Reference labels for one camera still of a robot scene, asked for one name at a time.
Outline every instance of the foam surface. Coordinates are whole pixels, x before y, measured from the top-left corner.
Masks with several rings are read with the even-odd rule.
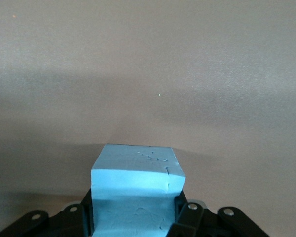
[[[184,181],[172,148],[105,145],[91,171],[93,236],[164,237]]]

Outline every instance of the gray background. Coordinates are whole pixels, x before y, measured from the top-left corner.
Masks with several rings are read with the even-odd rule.
[[[0,230],[81,199],[105,143],[296,236],[296,0],[1,0]]]

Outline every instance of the bolt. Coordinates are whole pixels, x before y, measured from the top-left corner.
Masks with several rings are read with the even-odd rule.
[[[36,214],[36,215],[34,215],[34,216],[32,216],[32,220],[37,220],[37,219],[39,219],[40,218],[40,214]]]
[[[70,208],[70,212],[75,212],[75,211],[77,211],[78,210],[78,208],[76,207],[76,206],[74,206],[74,207],[72,207],[72,208]]]
[[[225,209],[223,211],[227,216],[233,216],[235,213],[230,209]]]
[[[189,204],[188,207],[189,207],[189,209],[191,209],[191,210],[197,210],[197,205],[194,204],[194,203]]]

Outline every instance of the black mechanical part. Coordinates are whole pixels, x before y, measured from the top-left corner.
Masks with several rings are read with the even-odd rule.
[[[0,237],[88,237],[94,232],[91,190],[80,204],[48,217],[31,211],[0,232]]]
[[[235,207],[219,209],[218,216],[229,226],[236,235],[241,237],[269,237],[245,213]]]
[[[199,204],[188,203],[181,193],[175,198],[175,211],[176,222],[167,237],[269,237],[235,207],[221,208],[216,215]]]

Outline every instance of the foam block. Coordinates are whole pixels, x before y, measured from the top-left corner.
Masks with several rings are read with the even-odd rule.
[[[165,237],[185,175],[170,147],[104,146],[91,170],[94,237]]]

